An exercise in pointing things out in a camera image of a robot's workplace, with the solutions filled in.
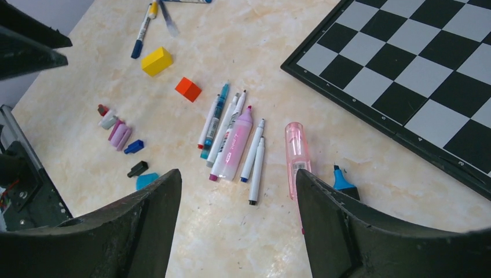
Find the red capped white marker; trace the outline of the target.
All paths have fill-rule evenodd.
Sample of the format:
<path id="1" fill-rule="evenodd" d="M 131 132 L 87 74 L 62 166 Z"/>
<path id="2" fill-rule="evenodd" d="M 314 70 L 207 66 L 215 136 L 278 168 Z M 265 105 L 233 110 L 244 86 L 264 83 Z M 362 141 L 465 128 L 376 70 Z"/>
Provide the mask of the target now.
<path id="1" fill-rule="evenodd" d="M 212 105 L 210 107 L 210 110 L 209 110 L 209 112 L 207 114 L 205 124 L 204 124 L 203 129 L 202 129 L 202 131 L 200 133 L 200 137 L 199 137 L 199 140 L 198 140 L 198 143 L 197 143 L 197 147 L 199 149 L 203 149 L 204 148 L 204 142 L 205 142 L 205 139 L 206 139 L 206 134 L 207 134 L 208 128 L 210 126 L 211 120 L 213 118 L 215 109 L 217 107 L 219 97 L 220 97 L 220 95 L 217 94 L 217 96 L 214 99 L 214 101 L 212 102 Z"/>

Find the grey pen cap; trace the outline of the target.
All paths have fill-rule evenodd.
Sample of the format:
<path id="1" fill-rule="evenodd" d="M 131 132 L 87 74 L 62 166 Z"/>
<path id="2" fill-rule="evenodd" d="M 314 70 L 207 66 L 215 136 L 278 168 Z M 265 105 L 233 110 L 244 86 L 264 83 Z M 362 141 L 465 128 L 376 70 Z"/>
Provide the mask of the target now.
<path id="1" fill-rule="evenodd" d="M 101 121 L 98 123 L 100 127 L 102 127 L 105 130 L 110 129 L 118 120 L 118 117 L 116 116 L 116 112 L 112 109 L 110 109 L 101 119 Z"/>

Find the magenta pen cap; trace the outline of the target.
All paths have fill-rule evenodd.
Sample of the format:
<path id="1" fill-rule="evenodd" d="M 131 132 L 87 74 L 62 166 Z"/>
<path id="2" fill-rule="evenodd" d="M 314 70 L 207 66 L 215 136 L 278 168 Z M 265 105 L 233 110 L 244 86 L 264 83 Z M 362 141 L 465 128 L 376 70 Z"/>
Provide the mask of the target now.
<path id="1" fill-rule="evenodd" d="M 112 131 L 111 131 L 111 133 L 110 133 L 110 135 L 109 135 L 109 137 L 108 137 L 108 140 L 109 140 L 109 141 L 111 141 L 111 140 L 112 140 L 112 137 L 114 136 L 114 134 L 116 133 L 116 131 L 117 131 L 118 127 L 119 127 L 119 125 L 121 125 L 121 124 L 124 124 L 124 121 L 122 121 L 122 120 L 120 120 L 120 119 L 118 119 L 118 120 L 115 122 L 115 124 L 113 125 L 113 129 L 112 129 Z"/>

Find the pink highlighter pen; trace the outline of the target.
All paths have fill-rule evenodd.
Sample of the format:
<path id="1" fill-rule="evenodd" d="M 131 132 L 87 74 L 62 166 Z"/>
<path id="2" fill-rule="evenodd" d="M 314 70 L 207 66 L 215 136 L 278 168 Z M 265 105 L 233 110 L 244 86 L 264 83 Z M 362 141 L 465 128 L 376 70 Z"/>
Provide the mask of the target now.
<path id="1" fill-rule="evenodd" d="M 237 118 L 228 136 L 223 152 L 223 167 L 219 173 L 219 178 L 228 181 L 234 179 L 252 126 L 252 106 L 249 105 Z"/>

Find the red pen cap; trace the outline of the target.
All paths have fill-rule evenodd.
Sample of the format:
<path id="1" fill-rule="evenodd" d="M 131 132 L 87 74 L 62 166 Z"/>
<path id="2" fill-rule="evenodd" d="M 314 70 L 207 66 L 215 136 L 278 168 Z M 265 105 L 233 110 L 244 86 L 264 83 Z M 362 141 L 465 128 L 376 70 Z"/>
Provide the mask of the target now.
<path id="1" fill-rule="evenodd" d="M 109 111 L 109 108 L 102 105 L 102 104 L 99 104 L 98 107 L 97 107 L 97 112 L 101 115 L 101 116 L 105 116 L 107 114 L 107 112 Z"/>

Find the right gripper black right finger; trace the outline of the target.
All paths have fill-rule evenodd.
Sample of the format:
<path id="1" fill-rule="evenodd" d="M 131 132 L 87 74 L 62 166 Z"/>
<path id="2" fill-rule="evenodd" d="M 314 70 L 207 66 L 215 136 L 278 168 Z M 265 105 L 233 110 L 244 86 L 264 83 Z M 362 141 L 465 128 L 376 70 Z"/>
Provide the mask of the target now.
<path id="1" fill-rule="evenodd" d="M 489 277 L 490 229 L 456 233 L 392 217 L 306 170 L 296 175 L 313 277 Z"/>

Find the magenta capped white marker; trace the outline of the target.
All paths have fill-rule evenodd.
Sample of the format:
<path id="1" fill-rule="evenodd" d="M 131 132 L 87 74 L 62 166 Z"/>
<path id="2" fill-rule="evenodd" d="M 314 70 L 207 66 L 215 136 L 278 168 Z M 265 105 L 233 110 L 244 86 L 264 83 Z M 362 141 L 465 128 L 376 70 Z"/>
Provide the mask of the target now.
<path id="1" fill-rule="evenodd" d="M 225 145 L 226 145 L 227 140 L 229 138 L 229 135 L 233 129 L 234 123 L 242 111 L 242 108 L 243 108 L 245 100 L 246 100 L 246 95 L 247 95 L 247 91 L 244 90 L 242 92 L 234 110 L 233 110 L 233 113 L 230 116 L 230 119 L 227 121 L 225 133 L 221 138 L 222 140 L 221 140 L 221 144 L 220 144 L 219 149 L 218 149 L 217 157 L 216 157 L 216 160 L 213 164 L 212 170 L 210 172 L 209 180 L 211 180 L 211 181 L 217 181 L 219 174 L 223 169 L 222 160 L 223 160 L 223 156 L 224 156 Z"/>

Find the blue capped white marker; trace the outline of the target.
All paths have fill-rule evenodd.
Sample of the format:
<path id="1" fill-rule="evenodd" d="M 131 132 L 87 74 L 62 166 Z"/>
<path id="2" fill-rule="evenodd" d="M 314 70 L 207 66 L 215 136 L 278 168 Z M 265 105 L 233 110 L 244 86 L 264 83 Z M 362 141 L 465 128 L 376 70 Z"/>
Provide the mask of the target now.
<path id="1" fill-rule="evenodd" d="M 243 170 L 240 175 L 240 181 L 247 183 L 252 171 L 252 167 L 254 164 L 254 159 L 257 153 L 257 148 L 259 145 L 259 141 L 263 135 L 263 130 L 265 127 L 265 119 L 261 119 L 253 136 L 250 148 L 248 150 L 248 154 L 243 166 Z"/>

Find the blue pen cap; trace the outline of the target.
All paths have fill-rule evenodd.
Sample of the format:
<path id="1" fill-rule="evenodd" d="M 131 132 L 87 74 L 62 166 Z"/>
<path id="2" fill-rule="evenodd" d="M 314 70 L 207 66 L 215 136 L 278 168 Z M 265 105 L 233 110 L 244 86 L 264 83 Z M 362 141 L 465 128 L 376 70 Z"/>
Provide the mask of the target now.
<path id="1" fill-rule="evenodd" d="M 124 154 L 128 155 L 131 153 L 137 153 L 144 148 L 144 142 L 142 140 L 136 140 L 129 144 L 127 148 L 123 151 Z"/>

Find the pink highlighter cap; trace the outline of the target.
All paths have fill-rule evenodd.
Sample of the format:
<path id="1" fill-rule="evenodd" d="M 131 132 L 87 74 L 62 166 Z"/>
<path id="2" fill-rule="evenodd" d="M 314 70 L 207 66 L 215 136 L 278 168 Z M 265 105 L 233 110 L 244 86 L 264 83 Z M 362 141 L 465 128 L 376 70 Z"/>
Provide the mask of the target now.
<path id="1" fill-rule="evenodd" d="M 112 140 L 109 141 L 109 143 L 115 147 L 117 151 L 121 151 L 124 146 L 126 145 L 126 142 L 128 141 L 129 137 L 131 136 L 133 130 L 131 127 L 128 127 L 126 124 L 121 124 L 119 125 L 116 133 L 112 137 Z"/>

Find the pink eraser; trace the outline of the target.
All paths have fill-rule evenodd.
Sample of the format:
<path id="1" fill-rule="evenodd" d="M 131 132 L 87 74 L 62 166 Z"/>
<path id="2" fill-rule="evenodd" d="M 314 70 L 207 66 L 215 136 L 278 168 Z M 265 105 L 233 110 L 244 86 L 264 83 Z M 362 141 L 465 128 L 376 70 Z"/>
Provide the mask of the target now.
<path id="1" fill-rule="evenodd" d="M 296 174 L 305 169 L 312 172 L 310 154 L 303 125 L 291 122 L 285 127 L 285 150 L 290 198 L 297 201 Z"/>

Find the teal highlighter cap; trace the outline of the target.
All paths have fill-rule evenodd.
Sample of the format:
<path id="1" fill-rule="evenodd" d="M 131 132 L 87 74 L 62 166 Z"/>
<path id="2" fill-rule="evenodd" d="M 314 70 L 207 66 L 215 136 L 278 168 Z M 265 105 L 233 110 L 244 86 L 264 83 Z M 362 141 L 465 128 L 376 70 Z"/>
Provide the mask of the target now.
<path id="1" fill-rule="evenodd" d="M 157 173 L 143 174 L 137 177 L 135 188 L 139 191 L 142 188 L 145 188 L 149 184 L 153 183 L 156 179 L 159 178 Z"/>

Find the black pen cap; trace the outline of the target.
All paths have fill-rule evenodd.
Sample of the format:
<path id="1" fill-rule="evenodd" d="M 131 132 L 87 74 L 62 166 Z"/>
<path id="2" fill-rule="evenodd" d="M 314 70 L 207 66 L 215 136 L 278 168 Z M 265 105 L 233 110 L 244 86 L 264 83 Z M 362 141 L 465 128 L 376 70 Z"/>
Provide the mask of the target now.
<path id="1" fill-rule="evenodd" d="M 142 160 L 131 168 L 131 170 L 127 173 L 127 176 L 129 178 L 139 176 L 142 173 L 146 172 L 148 168 L 148 163 Z"/>

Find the blue teal pen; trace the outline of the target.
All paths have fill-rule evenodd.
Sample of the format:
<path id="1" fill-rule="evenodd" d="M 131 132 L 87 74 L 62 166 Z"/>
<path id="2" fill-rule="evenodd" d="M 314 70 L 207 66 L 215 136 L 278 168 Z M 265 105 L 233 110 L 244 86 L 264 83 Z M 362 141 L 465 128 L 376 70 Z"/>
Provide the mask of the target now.
<path id="1" fill-rule="evenodd" d="M 221 118 L 221 114 L 223 111 L 223 106 L 225 105 L 226 98 L 227 98 L 227 95 L 229 92 L 229 86 L 230 86 L 230 82 L 227 81 L 221 90 L 221 94 L 219 95 L 218 103 L 217 103 L 217 106 L 215 107 L 215 110 L 213 112 L 211 123 L 210 123 L 210 126 L 207 130 L 207 133 L 206 133 L 206 137 L 205 137 L 205 141 L 204 141 L 204 147 L 203 147 L 203 150 L 202 150 L 201 155 L 200 155 L 200 157 L 202 159 L 207 159 L 209 156 L 210 149 L 211 149 L 212 144 L 213 144 L 213 139 L 214 139 L 215 134 L 217 132 L 218 123 L 219 123 L 219 120 Z"/>

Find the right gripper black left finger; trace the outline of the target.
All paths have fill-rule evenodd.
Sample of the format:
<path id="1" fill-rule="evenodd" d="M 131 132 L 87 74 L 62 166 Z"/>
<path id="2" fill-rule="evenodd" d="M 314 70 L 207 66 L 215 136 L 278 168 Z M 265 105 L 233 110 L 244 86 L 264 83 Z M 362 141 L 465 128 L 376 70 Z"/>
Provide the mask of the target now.
<path id="1" fill-rule="evenodd" d="M 2 277 L 165 277 L 182 177 L 168 171 L 59 226 L 1 233 Z"/>

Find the black capped white marker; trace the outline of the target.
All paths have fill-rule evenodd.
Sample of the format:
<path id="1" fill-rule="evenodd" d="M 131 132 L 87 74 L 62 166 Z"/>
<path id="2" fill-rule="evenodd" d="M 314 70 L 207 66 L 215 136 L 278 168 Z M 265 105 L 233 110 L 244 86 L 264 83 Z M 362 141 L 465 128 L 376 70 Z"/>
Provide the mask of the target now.
<path id="1" fill-rule="evenodd" d="M 261 137 L 257 147 L 257 153 L 254 162 L 254 169 L 253 169 L 250 194 L 249 194 L 249 205 L 252 206 L 256 205 L 258 201 L 264 153 L 265 153 L 265 138 Z"/>

